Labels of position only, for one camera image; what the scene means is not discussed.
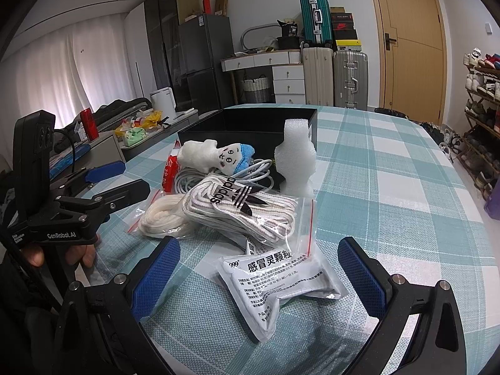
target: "white plush toy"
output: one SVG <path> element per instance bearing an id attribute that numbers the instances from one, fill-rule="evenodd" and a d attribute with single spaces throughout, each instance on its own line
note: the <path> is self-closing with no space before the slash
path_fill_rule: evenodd
<path id="1" fill-rule="evenodd" d="M 211 168 L 220 169 L 226 176 L 232 176 L 249 167 L 249 161 L 255 150 L 246 144 L 231 144 L 217 149 L 217 141 L 207 139 L 204 142 L 187 141 L 179 150 L 179 165 L 208 173 Z"/>
<path id="2" fill-rule="evenodd" d="M 290 119 L 284 123 L 284 140 L 274 150 L 276 170 L 286 179 L 279 191 L 299 198 L 314 198 L 309 179 L 316 171 L 316 150 L 309 139 L 308 121 Z"/>

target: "door frame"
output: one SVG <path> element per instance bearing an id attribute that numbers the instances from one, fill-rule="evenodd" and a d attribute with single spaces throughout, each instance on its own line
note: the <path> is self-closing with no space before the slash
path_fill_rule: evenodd
<path id="1" fill-rule="evenodd" d="M 441 35 L 442 35 L 442 47 L 443 47 L 443 90 L 441 97 L 441 107 L 439 109 L 439 123 L 443 122 L 444 116 L 444 104 L 446 102 L 446 91 L 448 85 L 448 53 L 446 46 L 446 34 L 444 32 L 444 18 L 441 11 L 441 5 L 439 0 L 435 0 L 437 5 L 437 12 L 439 13 L 439 18 L 441 18 Z M 380 95 L 379 95 L 379 107 L 384 107 L 385 94 L 386 94 L 386 46 L 384 44 L 383 27 L 382 27 L 382 11 L 380 7 L 379 0 L 373 0 L 375 7 L 375 16 L 377 18 L 377 31 L 378 31 L 378 49 L 380 55 Z"/>

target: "wicker basket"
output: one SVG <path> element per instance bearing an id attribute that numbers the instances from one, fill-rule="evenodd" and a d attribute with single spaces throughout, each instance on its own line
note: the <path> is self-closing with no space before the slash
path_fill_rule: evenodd
<path id="1" fill-rule="evenodd" d="M 247 103 L 268 103 L 271 92 L 269 91 L 269 78 L 249 79 L 243 81 L 243 91 Z"/>

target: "silver suitcase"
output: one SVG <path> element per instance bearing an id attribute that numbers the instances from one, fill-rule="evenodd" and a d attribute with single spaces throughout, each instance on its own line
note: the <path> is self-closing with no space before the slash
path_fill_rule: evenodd
<path id="1" fill-rule="evenodd" d="M 302 50 L 307 104 L 335 106 L 332 54 L 330 48 Z"/>
<path id="2" fill-rule="evenodd" d="M 368 56 L 363 52 L 333 54 L 335 106 L 368 109 Z"/>

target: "gray refrigerator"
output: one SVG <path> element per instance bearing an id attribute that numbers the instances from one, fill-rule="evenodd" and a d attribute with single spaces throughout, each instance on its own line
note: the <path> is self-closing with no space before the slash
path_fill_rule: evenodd
<path id="1" fill-rule="evenodd" d="M 192 106 L 199 114 L 234 105 L 229 74 L 221 59 L 234 54 L 228 17 L 198 15 L 179 26 Z"/>

